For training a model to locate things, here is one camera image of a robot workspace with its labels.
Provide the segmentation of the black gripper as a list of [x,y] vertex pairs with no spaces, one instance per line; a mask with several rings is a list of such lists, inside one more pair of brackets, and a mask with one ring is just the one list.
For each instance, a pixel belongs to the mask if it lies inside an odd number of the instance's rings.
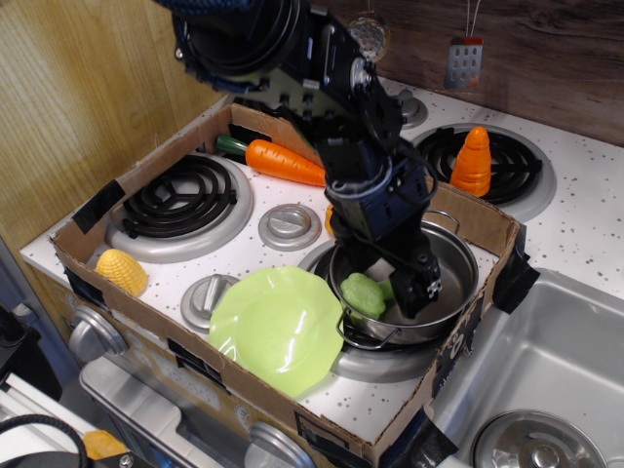
[[443,288],[420,227],[437,190],[425,180],[429,164],[418,155],[389,158],[371,175],[345,157],[324,164],[336,240],[332,281],[365,273],[382,258],[396,268],[389,279],[402,315],[414,319]]

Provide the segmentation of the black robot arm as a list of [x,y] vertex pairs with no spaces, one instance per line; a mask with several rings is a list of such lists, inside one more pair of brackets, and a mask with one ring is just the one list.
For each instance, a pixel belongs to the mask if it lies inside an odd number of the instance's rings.
[[420,224],[437,185],[401,137],[398,101],[325,10],[306,1],[169,1],[176,55],[218,91],[280,111],[325,169],[331,228],[351,262],[391,264],[401,312],[438,298],[441,270]]

